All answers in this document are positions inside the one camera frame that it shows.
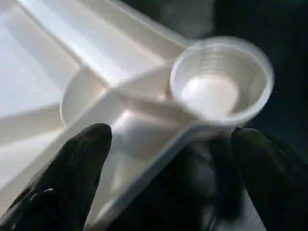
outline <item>white plastic tray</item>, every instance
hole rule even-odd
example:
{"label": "white plastic tray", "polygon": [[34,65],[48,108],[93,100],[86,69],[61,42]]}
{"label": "white plastic tray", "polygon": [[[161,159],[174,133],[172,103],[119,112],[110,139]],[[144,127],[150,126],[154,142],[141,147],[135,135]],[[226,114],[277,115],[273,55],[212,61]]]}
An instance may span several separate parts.
{"label": "white plastic tray", "polygon": [[106,91],[183,51],[112,10],[104,0],[0,2],[0,189],[65,128],[59,107],[73,77],[98,77]]}

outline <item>clear plastic cup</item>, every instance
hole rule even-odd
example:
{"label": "clear plastic cup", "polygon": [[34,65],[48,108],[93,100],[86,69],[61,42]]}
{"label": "clear plastic cup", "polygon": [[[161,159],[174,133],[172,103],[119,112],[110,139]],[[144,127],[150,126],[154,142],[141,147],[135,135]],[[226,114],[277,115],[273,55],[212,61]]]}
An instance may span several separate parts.
{"label": "clear plastic cup", "polygon": [[232,37],[209,38],[189,47],[170,76],[174,100],[204,122],[220,126],[241,125],[255,117],[273,85],[266,55]]}

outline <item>small plastic cup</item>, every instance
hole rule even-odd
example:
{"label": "small plastic cup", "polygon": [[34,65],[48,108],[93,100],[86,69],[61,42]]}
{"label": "small plastic cup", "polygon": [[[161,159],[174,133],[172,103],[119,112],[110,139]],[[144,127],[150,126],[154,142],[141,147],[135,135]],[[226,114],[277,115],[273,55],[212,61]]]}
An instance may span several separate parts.
{"label": "small plastic cup", "polygon": [[255,117],[268,101],[274,72],[253,44],[214,37],[189,47],[170,76],[172,96],[205,123],[238,126]]}

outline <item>cup rim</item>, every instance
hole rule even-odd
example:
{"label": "cup rim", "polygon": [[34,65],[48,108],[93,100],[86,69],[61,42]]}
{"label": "cup rim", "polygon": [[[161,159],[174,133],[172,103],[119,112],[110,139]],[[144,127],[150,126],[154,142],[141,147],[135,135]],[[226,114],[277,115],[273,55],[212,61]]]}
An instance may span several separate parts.
{"label": "cup rim", "polygon": [[[260,67],[260,72],[265,73],[266,84],[265,87],[258,98],[258,100],[244,109],[241,112],[235,113],[233,115],[219,116],[219,118],[213,118],[211,116],[206,116],[200,111],[195,110],[191,107],[188,107],[185,102],[180,99],[178,91],[176,88],[176,75],[179,69],[179,66],[183,63],[184,59],[194,53],[204,49],[208,46],[221,46],[231,47],[237,49],[240,52],[244,53],[247,56],[250,56]],[[204,41],[197,42],[192,46],[188,47],[175,61],[171,74],[170,74],[170,90],[173,96],[173,99],[183,107],[187,112],[197,116],[200,120],[207,122],[213,125],[219,126],[234,126],[238,124],[245,123],[255,117],[265,106],[267,101],[270,98],[272,89],[274,87],[274,69],[266,54],[254,44],[237,37],[212,37],[205,39]]]}

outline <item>white plastic surface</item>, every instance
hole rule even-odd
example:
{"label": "white plastic surface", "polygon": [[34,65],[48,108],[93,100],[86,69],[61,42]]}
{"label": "white plastic surface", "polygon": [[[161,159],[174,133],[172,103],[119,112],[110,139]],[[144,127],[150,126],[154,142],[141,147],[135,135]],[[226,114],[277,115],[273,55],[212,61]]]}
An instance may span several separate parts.
{"label": "white plastic surface", "polygon": [[164,60],[136,43],[96,10],[104,0],[18,0],[48,31],[95,70],[110,86],[116,86]]}
{"label": "white plastic surface", "polygon": [[16,4],[0,11],[0,43],[0,118],[62,98],[78,62]]}
{"label": "white plastic surface", "polygon": [[60,105],[64,125],[74,121],[107,90],[104,82],[92,71],[85,68],[78,72],[68,83]]}

